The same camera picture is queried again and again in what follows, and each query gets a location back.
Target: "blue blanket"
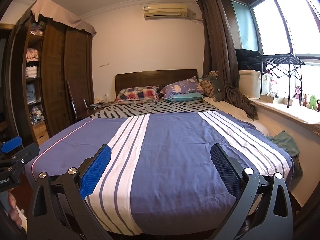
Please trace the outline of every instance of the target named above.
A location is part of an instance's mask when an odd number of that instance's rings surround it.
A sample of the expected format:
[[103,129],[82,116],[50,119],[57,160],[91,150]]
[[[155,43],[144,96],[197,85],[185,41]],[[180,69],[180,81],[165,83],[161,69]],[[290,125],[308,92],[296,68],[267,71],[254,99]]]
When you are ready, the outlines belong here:
[[170,113],[119,119],[85,119],[40,147],[26,165],[33,183],[79,167],[102,144],[111,161],[86,200],[108,231],[178,235],[217,228],[235,202],[210,160],[219,143],[243,167],[262,175],[278,171],[290,185],[291,157],[251,124],[221,111]]

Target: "green plush frog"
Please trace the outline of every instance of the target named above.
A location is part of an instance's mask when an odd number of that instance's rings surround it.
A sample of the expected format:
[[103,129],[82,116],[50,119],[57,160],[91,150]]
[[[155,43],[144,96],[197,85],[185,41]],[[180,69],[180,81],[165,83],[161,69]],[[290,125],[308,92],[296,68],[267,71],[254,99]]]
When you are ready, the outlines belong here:
[[310,109],[313,109],[313,110],[316,110],[316,109],[317,109],[317,98],[316,98],[315,95],[312,95],[312,96],[310,97],[310,102],[309,102],[309,104],[310,104]]

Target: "blue gripper pad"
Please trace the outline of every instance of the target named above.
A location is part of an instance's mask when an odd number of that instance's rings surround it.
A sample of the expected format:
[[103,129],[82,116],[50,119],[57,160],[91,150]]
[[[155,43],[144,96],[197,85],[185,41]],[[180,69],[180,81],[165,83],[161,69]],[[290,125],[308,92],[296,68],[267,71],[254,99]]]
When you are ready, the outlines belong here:
[[223,149],[216,144],[212,145],[210,156],[211,160],[216,167],[224,185],[228,192],[239,199],[241,192],[241,179],[232,167],[232,164],[227,159],[227,154],[222,152]]
[[111,160],[111,148],[105,145],[99,150],[98,155],[91,163],[85,174],[81,178],[79,193],[82,199],[91,195],[98,184],[103,172]]
[[19,136],[17,136],[11,139],[10,141],[5,142],[1,147],[1,151],[3,153],[11,152],[13,149],[17,148],[21,144],[22,144],[22,139]]

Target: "window sill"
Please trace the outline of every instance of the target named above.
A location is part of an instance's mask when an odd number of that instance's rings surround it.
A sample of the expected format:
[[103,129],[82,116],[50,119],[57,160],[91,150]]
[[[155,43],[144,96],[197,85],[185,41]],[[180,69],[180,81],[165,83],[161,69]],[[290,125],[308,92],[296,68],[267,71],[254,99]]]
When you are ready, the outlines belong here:
[[320,136],[320,112],[305,106],[293,105],[287,108],[286,104],[272,104],[260,99],[249,98],[249,101],[258,107],[278,114]]

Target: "green towel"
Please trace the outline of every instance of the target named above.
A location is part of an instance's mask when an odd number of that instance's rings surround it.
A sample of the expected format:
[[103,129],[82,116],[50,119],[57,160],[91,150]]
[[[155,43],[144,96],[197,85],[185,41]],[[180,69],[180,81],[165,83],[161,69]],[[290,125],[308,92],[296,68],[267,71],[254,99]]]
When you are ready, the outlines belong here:
[[276,144],[279,148],[284,149],[292,158],[294,162],[294,170],[293,170],[293,175],[292,178],[298,178],[302,176],[302,168],[299,162],[299,148],[294,141],[293,137],[286,133],[286,131],[282,131],[276,136],[267,136],[267,138]]

